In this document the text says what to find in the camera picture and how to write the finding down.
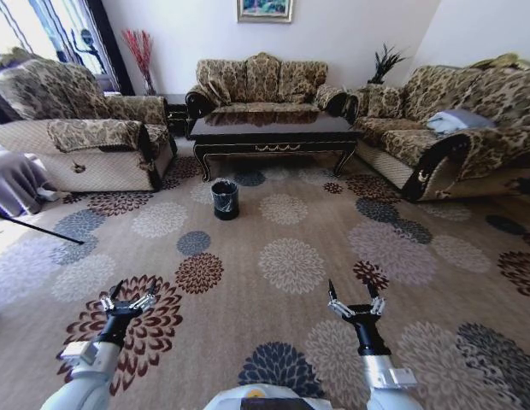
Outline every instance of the trash can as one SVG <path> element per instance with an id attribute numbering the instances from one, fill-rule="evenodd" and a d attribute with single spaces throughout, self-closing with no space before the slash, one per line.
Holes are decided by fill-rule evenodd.
<path id="1" fill-rule="evenodd" d="M 214 215 L 220 220 L 239 216 L 239 188 L 229 179 L 220 179 L 212 185 Z"/>

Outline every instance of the window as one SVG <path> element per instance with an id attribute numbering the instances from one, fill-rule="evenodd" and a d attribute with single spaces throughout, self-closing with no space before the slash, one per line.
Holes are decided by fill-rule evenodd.
<path id="1" fill-rule="evenodd" d="M 0 0 L 0 54 L 13 47 L 82 64 L 105 91 L 118 91 L 84 0 Z"/>

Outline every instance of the picture frame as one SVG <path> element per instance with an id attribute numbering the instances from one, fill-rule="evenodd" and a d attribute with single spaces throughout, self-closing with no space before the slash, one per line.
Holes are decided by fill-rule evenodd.
<path id="1" fill-rule="evenodd" d="M 294 0 L 236 0 L 239 23 L 291 23 Z"/>

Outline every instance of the white wall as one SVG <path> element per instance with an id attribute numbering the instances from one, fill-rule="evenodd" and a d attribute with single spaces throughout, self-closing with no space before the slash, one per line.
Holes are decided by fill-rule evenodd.
<path id="1" fill-rule="evenodd" d="M 412 68 L 462 67 L 508 52 L 530 61 L 530 0 L 442 0 Z"/>
<path id="2" fill-rule="evenodd" d="M 414 55 L 440 0 L 295 0 L 293 22 L 237 23 L 237 0 L 103 0 L 138 94 L 143 84 L 121 30 L 145 29 L 155 39 L 158 92 L 185 93 L 195 85 L 201 58 L 244 59 L 267 51 L 285 60 L 323 60 L 328 83 L 362 85 L 374 73 L 383 42 Z M 398 85 L 411 62 L 387 78 Z"/>

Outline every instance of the floral carpet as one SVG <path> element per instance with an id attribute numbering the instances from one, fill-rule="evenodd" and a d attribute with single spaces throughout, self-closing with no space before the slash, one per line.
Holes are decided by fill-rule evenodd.
<path id="1" fill-rule="evenodd" d="M 365 408 L 354 330 L 331 313 L 387 299 L 380 332 L 413 369 L 428 410 L 530 410 L 530 198 L 412 204 L 358 160 L 335 155 L 217 158 L 240 216 L 214 217 L 191 146 L 164 189 L 71 194 L 34 231 L 0 237 L 0 409 L 39 408 L 69 380 L 56 357 L 104 325 L 98 298 L 152 279 L 109 387 L 111 409 L 199 409 L 220 390 L 268 383 Z"/>

